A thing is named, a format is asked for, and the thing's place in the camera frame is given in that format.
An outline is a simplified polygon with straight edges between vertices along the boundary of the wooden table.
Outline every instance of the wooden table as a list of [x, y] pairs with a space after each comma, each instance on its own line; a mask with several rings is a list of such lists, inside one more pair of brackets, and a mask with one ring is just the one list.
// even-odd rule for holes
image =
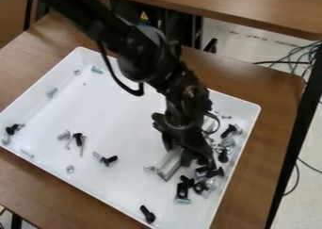
[[321, 0], [133, 0], [308, 40], [322, 38]]
[[[0, 110], [75, 47], [94, 43], [52, 13], [0, 51]], [[262, 112], [212, 228], [263, 228], [303, 89], [301, 78], [185, 48], [183, 60], [213, 90]], [[53, 175], [0, 149], [0, 204], [41, 228], [144, 228]]]

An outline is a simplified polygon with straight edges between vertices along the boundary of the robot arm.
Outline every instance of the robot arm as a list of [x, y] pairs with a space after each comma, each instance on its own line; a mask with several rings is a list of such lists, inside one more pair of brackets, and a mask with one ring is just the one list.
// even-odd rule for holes
[[116, 80], [120, 86], [139, 96], [143, 95], [143, 83], [148, 83], [166, 97], [167, 110], [165, 114], [153, 114], [153, 125], [162, 133], [169, 150], [173, 144], [179, 145], [191, 159], [198, 158], [210, 169], [216, 166], [212, 149], [201, 131], [203, 117], [212, 105], [209, 91], [180, 61], [180, 54], [170, 51], [158, 30], [129, 25], [98, 0], [41, 1], [97, 41], [112, 76], [105, 47], [117, 54], [121, 73], [139, 83], [139, 89], [130, 90]]

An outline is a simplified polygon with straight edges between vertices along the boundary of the black metal frame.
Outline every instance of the black metal frame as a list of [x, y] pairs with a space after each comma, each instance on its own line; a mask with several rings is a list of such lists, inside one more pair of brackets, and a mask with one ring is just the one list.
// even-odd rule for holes
[[302, 148], [305, 137], [309, 131], [315, 111], [319, 105], [322, 94], [322, 43], [319, 45], [315, 63], [306, 89], [302, 95], [298, 115], [293, 127], [292, 135], [288, 144], [286, 155], [283, 161], [282, 170], [274, 198], [266, 221], [265, 229], [269, 229], [274, 221], [275, 215], [280, 206], [282, 196], [291, 177], [293, 168], [297, 162], [299, 152]]

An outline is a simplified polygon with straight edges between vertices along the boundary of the yellow label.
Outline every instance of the yellow label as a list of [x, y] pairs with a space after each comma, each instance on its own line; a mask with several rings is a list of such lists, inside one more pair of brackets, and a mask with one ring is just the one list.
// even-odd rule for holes
[[147, 14], [144, 11], [142, 11], [142, 13], [141, 13], [141, 20], [149, 21], [149, 18], [148, 18]]

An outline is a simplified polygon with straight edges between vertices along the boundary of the white floor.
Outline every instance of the white floor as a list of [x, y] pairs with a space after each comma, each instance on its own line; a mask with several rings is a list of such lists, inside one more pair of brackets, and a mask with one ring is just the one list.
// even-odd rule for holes
[[[305, 45], [310, 41], [291, 38], [272, 32], [252, 29], [205, 19], [203, 47], [211, 38], [218, 39], [217, 53], [248, 62], [277, 60], [293, 49], [292, 45]], [[306, 66], [298, 69], [301, 74]], [[289, 72], [287, 65], [274, 67]], [[322, 107], [315, 113], [310, 132], [301, 150], [300, 157], [322, 170]], [[298, 162], [300, 178], [297, 189], [282, 200], [272, 229], [320, 229], [322, 228], [322, 174], [314, 172]], [[295, 172], [288, 187], [296, 180]]]

